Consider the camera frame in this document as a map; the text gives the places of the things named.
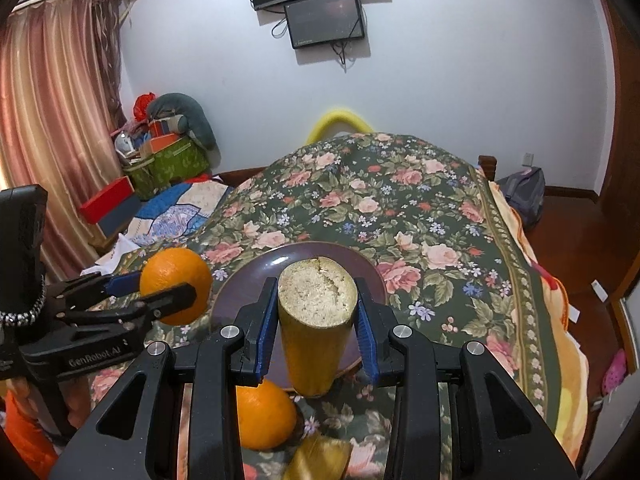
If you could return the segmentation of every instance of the orange fruit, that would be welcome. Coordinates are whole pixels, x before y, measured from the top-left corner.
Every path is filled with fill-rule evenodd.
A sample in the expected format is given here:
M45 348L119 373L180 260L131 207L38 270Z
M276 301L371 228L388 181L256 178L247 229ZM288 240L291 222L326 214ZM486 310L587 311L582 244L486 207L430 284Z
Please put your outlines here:
M265 450L278 447L296 427L296 407L285 391L268 379L257 388L236 386L240 446Z
M140 274L140 294L146 296L185 282L192 285L196 289L193 304L161 319L169 325L186 325L207 309L212 281L209 267L201 257L185 247L172 247L149 258Z

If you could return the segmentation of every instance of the purple plate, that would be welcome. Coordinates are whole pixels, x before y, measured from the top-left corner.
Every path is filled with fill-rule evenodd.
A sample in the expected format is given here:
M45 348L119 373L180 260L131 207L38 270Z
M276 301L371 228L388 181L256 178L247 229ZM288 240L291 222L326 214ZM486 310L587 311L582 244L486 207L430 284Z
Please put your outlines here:
M338 244L328 242L300 242L278 247L261 254L248 264L233 273L220 289L216 297L212 316L211 328L233 322L240 308L246 304L255 303L260 296L264 280L277 278L280 273L293 262L326 256L339 263L354 278L364 278L369 285L373 300L386 304L385 285L376 268L364 256L356 251ZM347 346L340 360L337 376L341 376L360 362L360 350L356 334L351 330ZM271 364L267 378L281 388L290 389L291 383L284 361L284 351L280 340L280 327L276 334Z

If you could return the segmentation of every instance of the pink slipper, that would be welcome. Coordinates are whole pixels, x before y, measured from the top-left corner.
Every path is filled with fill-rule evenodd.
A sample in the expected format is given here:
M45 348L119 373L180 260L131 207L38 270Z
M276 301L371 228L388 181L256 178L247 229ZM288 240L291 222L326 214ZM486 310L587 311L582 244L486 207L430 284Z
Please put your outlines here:
M617 388L622 384L626 375L626 354L621 348L616 352L613 357L613 361L609 365L607 373L604 374L602 379L602 394L608 395L614 388Z

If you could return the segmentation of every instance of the green storage bag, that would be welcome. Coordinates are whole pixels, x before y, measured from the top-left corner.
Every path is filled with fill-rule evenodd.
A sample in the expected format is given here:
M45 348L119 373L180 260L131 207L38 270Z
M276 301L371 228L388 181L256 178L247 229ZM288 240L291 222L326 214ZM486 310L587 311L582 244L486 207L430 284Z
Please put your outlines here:
M198 176L209 168L204 152L189 138L183 137L154 155L154 177L159 189L172 180L183 181Z
M131 180L133 189L140 200L149 200L156 195L159 186L156 184L155 170L154 156L122 168L124 174Z

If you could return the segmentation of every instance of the metal bolt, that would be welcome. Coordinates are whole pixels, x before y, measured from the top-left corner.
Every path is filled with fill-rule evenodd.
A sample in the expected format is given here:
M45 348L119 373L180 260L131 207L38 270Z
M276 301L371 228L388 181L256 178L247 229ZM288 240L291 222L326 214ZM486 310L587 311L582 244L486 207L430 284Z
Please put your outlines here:
M151 355L160 355L166 350L166 343L163 341L153 341L146 347L146 351Z
M394 327L394 334L397 337L405 338L409 337L414 331L411 330L407 325L396 325Z
M480 355L484 353L484 345L479 341L469 341L466 344L466 349L473 355Z
M240 329L235 325L223 326L220 329L220 335L225 339L236 337L240 333Z

